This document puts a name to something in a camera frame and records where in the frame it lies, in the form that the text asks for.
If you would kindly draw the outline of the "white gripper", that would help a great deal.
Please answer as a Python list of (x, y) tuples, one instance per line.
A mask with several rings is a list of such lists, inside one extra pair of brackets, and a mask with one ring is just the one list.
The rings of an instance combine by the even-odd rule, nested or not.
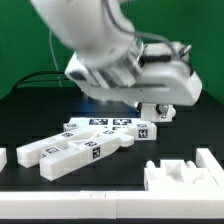
[(198, 100), (202, 82), (188, 64), (190, 48), (180, 42), (135, 42), (125, 57), (103, 67), (87, 67), (74, 54), (65, 70), (68, 79), (96, 100), (122, 101), (132, 107), (140, 103), (192, 106)]

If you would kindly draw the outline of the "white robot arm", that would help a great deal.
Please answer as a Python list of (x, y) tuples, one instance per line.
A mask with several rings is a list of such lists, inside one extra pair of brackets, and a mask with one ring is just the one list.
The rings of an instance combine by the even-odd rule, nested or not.
[(121, 12), (129, 0), (30, 0), (55, 36), (74, 51), (65, 70), (86, 95), (121, 101), (142, 115), (192, 106), (202, 83), (189, 65), (191, 48), (137, 31)]

